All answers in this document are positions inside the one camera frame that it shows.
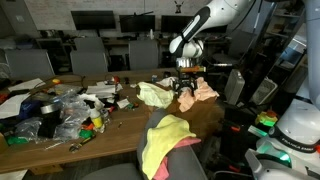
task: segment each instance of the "floor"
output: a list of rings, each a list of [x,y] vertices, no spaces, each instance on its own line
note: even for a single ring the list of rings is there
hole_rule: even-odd
[[[63,165],[63,171],[44,175],[33,175],[28,171],[23,180],[79,180],[83,176],[102,169],[122,163],[136,163],[136,153],[129,152],[119,155],[106,156],[90,160],[84,160]]]

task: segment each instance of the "wooden table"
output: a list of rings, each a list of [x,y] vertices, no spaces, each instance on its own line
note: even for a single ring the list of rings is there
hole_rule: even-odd
[[[150,81],[152,75],[158,75],[160,78],[164,71],[169,71],[172,75],[176,73],[175,70],[171,68],[157,69],[154,71],[112,72],[112,74],[85,77],[82,80],[82,84],[85,87],[94,85],[98,81],[110,79],[112,75],[117,75],[122,80],[124,77],[129,77],[131,83]],[[66,84],[81,84],[80,76],[64,75],[58,76],[57,78]],[[31,142],[28,144],[12,145],[0,153],[0,174],[23,169],[45,168],[53,165],[135,151],[150,111],[144,103],[137,98],[137,89],[130,88],[129,85],[122,85],[124,89],[120,91],[120,99],[128,96],[131,102],[138,102],[141,106],[135,111],[119,110],[113,112],[111,114],[112,123],[106,126],[105,132],[103,134],[97,133],[97,137],[94,140],[81,147],[76,153],[70,153],[69,147],[73,142],[80,142],[81,139],[67,142],[49,150],[44,150],[44,148],[52,145],[54,143],[53,141],[40,144]],[[185,115],[186,120],[191,124],[190,129],[199,131],[199,135],[203,137],[209,133],[208,127],[214,127],[220,117],[223,116],[221,108],[210,101],[200,102],[199,105],[196,105],[186,113],[181,113],[176,110],[176,108],[178,108],[178,104],[174,102],[172,106],[170,106],[169,112],[179,117]],[[187,116],[195,117],[193,118],[195,121],[190,121]]]

